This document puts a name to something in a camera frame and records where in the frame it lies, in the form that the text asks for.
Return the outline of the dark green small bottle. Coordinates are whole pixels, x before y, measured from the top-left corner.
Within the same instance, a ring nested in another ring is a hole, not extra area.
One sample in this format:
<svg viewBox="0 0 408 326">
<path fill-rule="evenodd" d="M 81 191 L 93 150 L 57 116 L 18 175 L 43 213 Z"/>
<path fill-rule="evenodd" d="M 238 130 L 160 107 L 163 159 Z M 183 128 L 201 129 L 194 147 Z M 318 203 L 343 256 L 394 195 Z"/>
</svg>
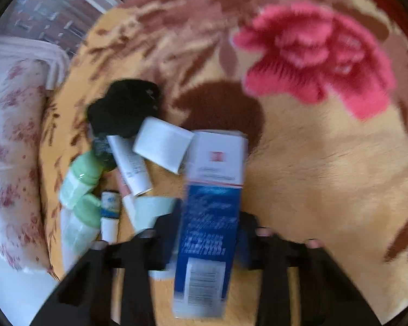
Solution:
<svg viewBox="0 0 408 326">
<path fill-rule="evenodd" d="M 105 136 L 94 137 L 91 143 L 91 149 L 105 171 L 113 171 L 117 168 L 113 152 Z"/>
</svg>

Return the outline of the green pump lotion bottle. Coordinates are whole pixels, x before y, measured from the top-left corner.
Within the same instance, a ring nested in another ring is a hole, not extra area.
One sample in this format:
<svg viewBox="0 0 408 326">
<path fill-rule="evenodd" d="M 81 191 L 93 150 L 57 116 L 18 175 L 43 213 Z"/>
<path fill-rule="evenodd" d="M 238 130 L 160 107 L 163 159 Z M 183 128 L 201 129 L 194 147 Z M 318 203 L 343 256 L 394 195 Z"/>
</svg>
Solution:
<svg viewBox="0 0 408 326">
<path fill-rule="evenodd" d="M 74 261 L 85 254 L 101 230 L 101 200 L 92 193 L 82 196 L 65 218 L 61 232 L 62 257 Z"/>
</svg>

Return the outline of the blue white medicine box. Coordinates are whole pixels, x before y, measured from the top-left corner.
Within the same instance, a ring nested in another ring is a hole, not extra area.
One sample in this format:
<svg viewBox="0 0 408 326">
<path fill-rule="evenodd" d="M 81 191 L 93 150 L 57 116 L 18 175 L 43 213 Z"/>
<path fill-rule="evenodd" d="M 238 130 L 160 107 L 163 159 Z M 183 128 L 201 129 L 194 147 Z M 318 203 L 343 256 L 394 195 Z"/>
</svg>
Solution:
<svg viewBox="0 0 408 326">
<path fill-rule="evenodd" d="M 196 131 L 188 149 L 173 314 L 221 318 L 236 248 L 248 139 L 238 131 Z"/>
</svg>

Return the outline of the yellow floral fleece blanket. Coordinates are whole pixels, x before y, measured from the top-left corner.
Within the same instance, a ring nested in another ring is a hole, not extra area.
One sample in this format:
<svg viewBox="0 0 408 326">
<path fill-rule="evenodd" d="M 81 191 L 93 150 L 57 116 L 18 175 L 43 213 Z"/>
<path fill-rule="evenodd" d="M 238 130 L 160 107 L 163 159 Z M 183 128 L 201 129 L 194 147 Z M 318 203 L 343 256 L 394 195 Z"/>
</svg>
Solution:
<svg viewBox="0 0 408 326">
<path fill-rule="evenodd" d="M 45 232 L 64 276 L 59 187 L 111 83 L 159 86 L 160 116 L 248 137 L 242 207 L 320 239 L 381 322 L 408 307 L 408 39 L 370 0 L 128 0 L 104 14 L 45 112 Z"/>
</svg>

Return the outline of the black sock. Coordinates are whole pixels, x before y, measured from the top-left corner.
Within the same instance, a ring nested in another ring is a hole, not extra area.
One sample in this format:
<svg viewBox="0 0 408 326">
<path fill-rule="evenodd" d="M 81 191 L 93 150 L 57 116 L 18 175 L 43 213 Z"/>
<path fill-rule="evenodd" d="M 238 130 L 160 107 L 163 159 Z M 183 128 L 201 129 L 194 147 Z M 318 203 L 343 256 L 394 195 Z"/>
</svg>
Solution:
<svg viewBox="0 0 408 326">
<path fill-rule="evenodd" d="M 132 138 L 148 117 L 159 108 L 160 88 L 137 79 L 117 80 L 110 84 L 104 97 L 91 103 L 86 116 L 95 137 Z"/>
</svg>

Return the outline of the window with white frame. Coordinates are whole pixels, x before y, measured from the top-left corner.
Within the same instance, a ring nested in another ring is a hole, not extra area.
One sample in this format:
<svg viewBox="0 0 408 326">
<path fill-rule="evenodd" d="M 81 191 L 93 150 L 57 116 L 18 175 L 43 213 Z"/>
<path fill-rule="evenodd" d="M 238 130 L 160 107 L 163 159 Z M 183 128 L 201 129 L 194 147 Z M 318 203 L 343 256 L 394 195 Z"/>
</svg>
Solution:
<svg viewBox="0 0 408 326">
<path fill-rule="evenodd" d="M 125 0 L 3 0 L 0 36 L 41 40 L 72 58 L 98 18 Z"/>
</svg>

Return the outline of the pale green paper piece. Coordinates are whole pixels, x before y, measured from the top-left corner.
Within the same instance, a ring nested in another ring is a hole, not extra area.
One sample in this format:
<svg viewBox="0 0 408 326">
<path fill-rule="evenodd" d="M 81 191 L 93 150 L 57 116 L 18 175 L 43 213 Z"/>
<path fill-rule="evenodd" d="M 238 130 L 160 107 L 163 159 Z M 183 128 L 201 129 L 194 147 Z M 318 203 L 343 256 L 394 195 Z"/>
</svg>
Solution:
<svg viewBox="0 0 408 326">
<path fill-rule="evenodd" d="M 170 214 L 178 199 L 164 196 L 139 196 L 133 202 L 131 223 L 135 234 L 154 227 L 158 217 Z"/>
</svg>

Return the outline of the white pink floral pillow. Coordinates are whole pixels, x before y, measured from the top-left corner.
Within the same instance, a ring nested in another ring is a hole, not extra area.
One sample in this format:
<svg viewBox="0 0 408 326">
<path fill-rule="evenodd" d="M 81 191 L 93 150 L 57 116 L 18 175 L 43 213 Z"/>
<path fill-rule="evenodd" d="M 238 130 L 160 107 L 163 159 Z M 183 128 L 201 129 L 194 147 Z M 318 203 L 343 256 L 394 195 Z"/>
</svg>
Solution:
<svg viewBox="0 0 408 326">
<path fill-rule="evenodd" d="M 39 192 L 48 65 L 21 60 L 0 83 L 0 256 L 17 271 L 51 268 Z"/>
</svg>

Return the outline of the green cap lotion bottle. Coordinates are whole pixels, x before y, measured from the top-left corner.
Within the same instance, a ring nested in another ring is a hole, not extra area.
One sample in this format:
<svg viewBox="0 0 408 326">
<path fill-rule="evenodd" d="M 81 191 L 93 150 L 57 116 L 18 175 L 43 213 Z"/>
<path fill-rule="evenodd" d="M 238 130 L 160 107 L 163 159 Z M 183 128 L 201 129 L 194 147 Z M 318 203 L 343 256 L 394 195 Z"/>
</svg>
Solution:
<svg viewBox="0 0 408 326">
<path fill-rule="evenodd" d="M 86 193 L 98 185 L 104 167 L 92 150 L 79 155 L 70 165 L 59 191 L 59 201 L 72 210 Z"/>
</svg>

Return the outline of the small blue white bottle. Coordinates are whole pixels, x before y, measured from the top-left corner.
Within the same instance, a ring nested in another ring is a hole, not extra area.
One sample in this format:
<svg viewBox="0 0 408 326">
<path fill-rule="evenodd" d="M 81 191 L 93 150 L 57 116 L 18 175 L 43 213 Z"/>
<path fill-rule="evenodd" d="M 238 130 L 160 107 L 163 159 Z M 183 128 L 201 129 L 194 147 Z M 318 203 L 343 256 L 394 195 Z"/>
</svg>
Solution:
<svg viewBox="0 0 408 326">
<path fill-rule="evenodd" d="M 118 241 L 121 195 L 115 191 L 101 193 L 101 239 L 108 244 Z"/>
</svg>

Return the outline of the pink white thin tube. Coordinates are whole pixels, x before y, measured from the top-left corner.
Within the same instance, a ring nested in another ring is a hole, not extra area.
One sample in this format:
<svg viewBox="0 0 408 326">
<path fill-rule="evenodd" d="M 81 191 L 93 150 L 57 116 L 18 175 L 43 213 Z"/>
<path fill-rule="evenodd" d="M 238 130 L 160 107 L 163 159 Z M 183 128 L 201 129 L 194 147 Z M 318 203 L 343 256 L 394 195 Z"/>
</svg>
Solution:
<svg viewBox="0 0 408 326">
<path fill-rule="evenodd" d="M 121 194 L 122 204 L 125 208 L 126 214 L 130 220 L 132 226 L 135 225 L 135 206 L 134 206 L 134 195 L 129 189 L 126 181 L 124 180 L 119 169 L 116 169 L 116 182 L 118 185 L 119 193 Z"/>
</svg>

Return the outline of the white charger plug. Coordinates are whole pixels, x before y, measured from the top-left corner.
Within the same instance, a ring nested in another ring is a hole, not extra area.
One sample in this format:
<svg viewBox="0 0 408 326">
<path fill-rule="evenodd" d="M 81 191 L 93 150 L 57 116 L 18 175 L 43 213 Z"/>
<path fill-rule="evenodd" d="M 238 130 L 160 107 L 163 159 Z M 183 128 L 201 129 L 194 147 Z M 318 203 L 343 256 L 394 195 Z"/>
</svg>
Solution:
<svg viewBox="0 0 408 326">
<path fill-rule="evenodd" d="M 194 133 L 155 117 L 143 121 L 133 144 L 134 153 L 179 174 Z"/>
</svg>

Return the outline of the white squeeze tube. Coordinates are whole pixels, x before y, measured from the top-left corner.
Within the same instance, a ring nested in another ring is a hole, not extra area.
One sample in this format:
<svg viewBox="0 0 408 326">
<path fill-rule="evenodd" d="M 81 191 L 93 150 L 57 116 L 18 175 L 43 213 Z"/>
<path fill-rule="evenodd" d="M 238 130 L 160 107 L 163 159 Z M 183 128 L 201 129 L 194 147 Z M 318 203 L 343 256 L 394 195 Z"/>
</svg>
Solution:
<svg viewBox="0 0 408 326">
<path fill-rule="evenodd" d="M 144 158 L 133 151 L 133 138 L 107 136 L 113 157 L 134 196 L 140 196 L 152 189 Z"/>
</svg>

